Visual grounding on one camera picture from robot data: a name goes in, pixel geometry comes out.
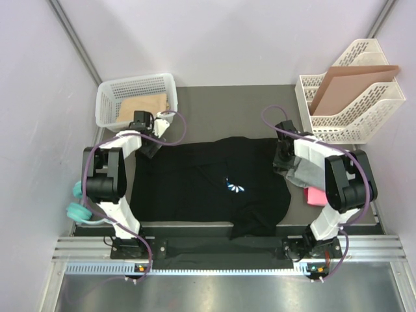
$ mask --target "gray cloth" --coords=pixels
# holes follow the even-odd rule
[[[286,179],[297,187],[316,187],[325,190],[325,171],[306,159],[296,157],[294,168],[286,174]]]

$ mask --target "white plastic basket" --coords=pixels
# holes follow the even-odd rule
[[[130,122],[116,122],[122,101],[135,96],[161,93],[166,93],[169,109],[177,111],[176,84],[174,76],[170,73],[105,81],[100,84],[97,91],[96,123],[98,127],[104,127],[113,132],[125,129]],[[165,114],[163,119],[171,124],[174,114]]]
[[[387,60],[376,39],[354,41],[334,66],[386,65]],[[405,97],[394,79],[374,83],[340,113],[311,116],[309,106],[322,83],[322,75],[301,75],[295,87],[304,131],[335,144],[365,144],[394,113]]]

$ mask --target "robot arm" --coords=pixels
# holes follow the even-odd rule
[[[331,244],[338,235],[339,224],[344,224],[356,214],[365,203],[364,181],[352,161],[337,149],[329,148],[309,133],[300,134],[289,120],[277,128],[294,132],[314,142],[293,139],[278,133],[278,150],[274,167],[277,171],[287,170],[293,165],[294,157],[310,161],[325,172],[326,197],[328,204],[319,217],[307,226],[303,234],[304,248],[315,254],[314,249]],[[350,152],[363,168],[370,187],[370,201],[377,198],[377,188],[372,176],[369,160],[364,151]]]
[[[124,137],[123,135],[142,133],[154,138],[161,137],[170,124],[166,120],[158,118],[152,123],[150,115],[149,112],[136,111],[129,130],[119,132],[117,134],[118,139],[102,144],[96,150],[86,180],[86,194],[92,202],[102,208],[107,216],[117,220],[134,233],[139,233],[140,223],[133,216],[125,198],[127,178],[125,176],[124,159],[136,150],[152,157],[160,148],[160,145],[147,140],[142,141],[140,136]],[[84,149],[83,172],[91,150],[92,148]],[[116,237],[120,239],[132,238],[132,235],[122,228],[115,225],[114,228]]]

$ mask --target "perforated basket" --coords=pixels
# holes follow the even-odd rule
[[[376,39],[353,42],[334,66],[386,65]],[[340,113],[311,116],[309,106],[322,83],[322,75],[301,75],[295,87],[304,131],[335,144],[365,144],[405,101],[396,82],[374,83]]]
[[[176,84],[170,73],[105,81],[97,91],[96,123],[113,132],[125,129],[131,121],[116,122],[122,101],[135,96],[161,93],[167,94],[170,110],[177,111]],[[174,114],[163,115],[163,119],[171,124]]]

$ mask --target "blue and white logo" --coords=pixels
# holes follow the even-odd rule
[[[236,193],[244,192],[244,187],[241,187],[239,185],[231,184],[230,182],[228,182],[228,178],[227,178],[227,187],[232,192],[236,192]]]

